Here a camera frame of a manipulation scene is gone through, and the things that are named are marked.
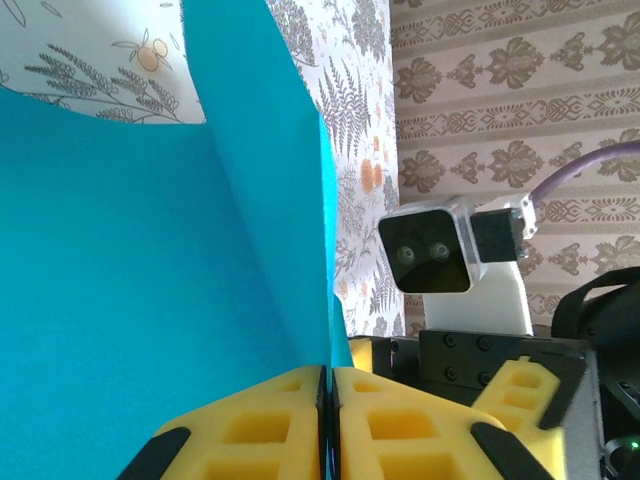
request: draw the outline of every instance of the black strap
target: black strap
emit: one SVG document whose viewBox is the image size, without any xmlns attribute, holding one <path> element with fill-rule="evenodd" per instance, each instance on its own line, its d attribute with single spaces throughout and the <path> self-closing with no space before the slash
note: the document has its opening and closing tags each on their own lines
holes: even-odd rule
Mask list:
<svg viewBox="0 0 640 480">
<path fill-rule="evenodd" d="M 640 453 L 634 453 L 624 467 L 618 480 L 636 480 L 640 478 Z"/>
<path fill-rule="evenodd" d="M 580 312 L 585 297 L 594 288 L 633 285 L 640 282 L 640 267 L 612 270 L 565 295 L 560 300 L 553 315 L 551 336 L 557 338 L 578 338 L 580 333 Z"/>
</svg>

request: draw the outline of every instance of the patterned wallpaper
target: patterned wallpaper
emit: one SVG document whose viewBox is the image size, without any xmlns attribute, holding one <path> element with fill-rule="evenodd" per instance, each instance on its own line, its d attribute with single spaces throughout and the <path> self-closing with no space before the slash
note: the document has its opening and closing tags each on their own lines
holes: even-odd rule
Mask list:
<svg viewBox="0 0 640 480">
<path fill-rule="evenodd" d="M 626 0 L 392 0 L 402 202 L 526 191 L 640 139 L 640 10 Z M 594 276 L 640 265 L 640 158 L 574 178 L 538 209 L 520 263 L 535 323 Z M 409 332 L 423 322 L 406 300 Z"/>
<path fill-rule="evenodd" d="M 398 204 L 389 5 L 266 3 L 331 134 L 340 182 L 336 292 L 347 331 L 402 334 L 403 299 L 376 231 Z M 3 0 L 0 40 L 0 88 L 110 121 L 205 121 L 179 0 Z M 220 67 L 229 81 L 242 75 Z"/>
</svg>

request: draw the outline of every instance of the blue cardboard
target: blue cardboard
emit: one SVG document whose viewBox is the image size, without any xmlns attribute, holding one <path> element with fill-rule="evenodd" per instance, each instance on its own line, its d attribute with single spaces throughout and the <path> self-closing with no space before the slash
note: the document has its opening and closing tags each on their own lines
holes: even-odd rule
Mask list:
<svg viewBox="0 0 640 480">
<path fill-rule="evenodd" d="M 208 124 L 0 89 L 0 478 L 114 478 L 171 418 L 344 352 L 322 121 L 264 2 L 184 11 Z M 201 49 L 240 12 L 254 38 Z"/>
</svg>

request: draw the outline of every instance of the screw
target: screw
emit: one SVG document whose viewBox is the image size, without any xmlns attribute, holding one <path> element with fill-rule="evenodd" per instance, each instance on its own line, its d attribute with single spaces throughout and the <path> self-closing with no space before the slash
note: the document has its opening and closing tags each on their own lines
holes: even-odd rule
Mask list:
<svg viewBox="0 0 640 480">
<path fill-rule="evenodd" d="M 451 335 L 448 335 L 448 334 L 445 335 L 442 340 L 444 341 L 444 344 L 449 348 L 453 348 L 456 346 L 456 339 L 453 338 Z"/>
<path fill-rule="evenodd" d="M 478 348 L 483 352 L 491 349 L 491 340 L 489 340 L 487 337 L 480 337 L 476 344 L 478 345 Z"/>
<path fill-rule="evenodd" d="M 444 376 L 451 382 L 455 382 L 458 379 L 458 374 L 456 373 L 455 368 L 452 367 L 445 368 Z"/>
<path fill-rule="evenodd" d="M 480 385 L 484 387 L 486 385 L 489 385 L 490 381 L 491 381 L 491 375 L 489 375 L 489 373 L 480 372 L 480 374 L 478 375 L 478 382 L 480 383 Z"/>
</svg>

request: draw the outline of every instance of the yellow foam block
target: yellow foam block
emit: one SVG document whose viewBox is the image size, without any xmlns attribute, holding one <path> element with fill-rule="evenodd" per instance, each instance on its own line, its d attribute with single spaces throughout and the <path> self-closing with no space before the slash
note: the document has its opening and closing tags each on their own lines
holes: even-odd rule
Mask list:
<svg viewBox="0 0 640 480">
<path fill-rule="evenodd" d="M 354 338 L 349 340 L 353 366 L 364 372 L 373 372 L 373 350 L 370 338 Z"/>
<path fill-rule="evenodd" d="M 191 436 L 162 479 L 320 480 L 320 374 L 299 368 L 167 423 L 156 435 Z"/>
<path fill-rule="evenodd" d="M 558 377 L 529 357 L 508 360 L 473 408 L 497 418 L 556 480 L 565 480 L 562 427 L 541 430 L 537 426 L 559 385 Z"/>
<path fill-rule="evenodd" d="M 355 368 L 334 369 L 342 480 L 501 480 L 471 435 L 492 416 Z"/>
</svg>

